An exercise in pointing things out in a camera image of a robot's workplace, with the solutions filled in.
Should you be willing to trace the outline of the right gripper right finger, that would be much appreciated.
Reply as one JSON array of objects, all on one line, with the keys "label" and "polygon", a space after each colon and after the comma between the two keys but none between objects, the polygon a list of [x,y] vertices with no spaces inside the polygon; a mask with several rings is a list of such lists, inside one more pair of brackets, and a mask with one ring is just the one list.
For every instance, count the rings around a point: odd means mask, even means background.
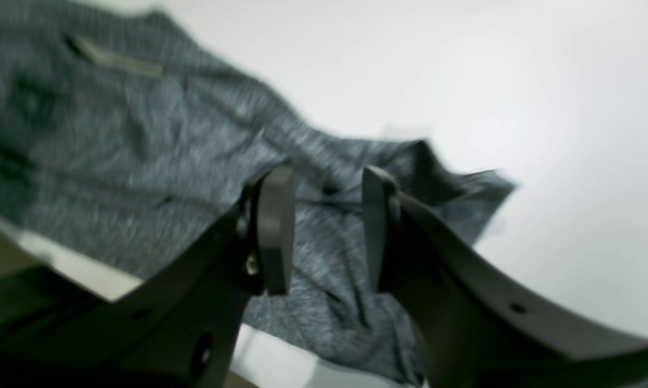
[{"label": "right gripper right finger", "polygon": [[648,339],[519,284],[385,170],[362,209],[371,287],[410,316],[430,387],[648,387]]}]

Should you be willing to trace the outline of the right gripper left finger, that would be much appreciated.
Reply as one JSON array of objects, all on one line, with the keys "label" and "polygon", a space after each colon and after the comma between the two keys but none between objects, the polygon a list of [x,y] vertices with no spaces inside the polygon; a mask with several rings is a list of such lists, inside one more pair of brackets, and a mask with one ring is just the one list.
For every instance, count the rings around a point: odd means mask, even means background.
[{"label": "right gripper left finger", "polygon": [[0,279],[0,387],[222,387],[247,303],[289,292],[294,171],[250,179],[174,262],[115,302],[47,267]]}]

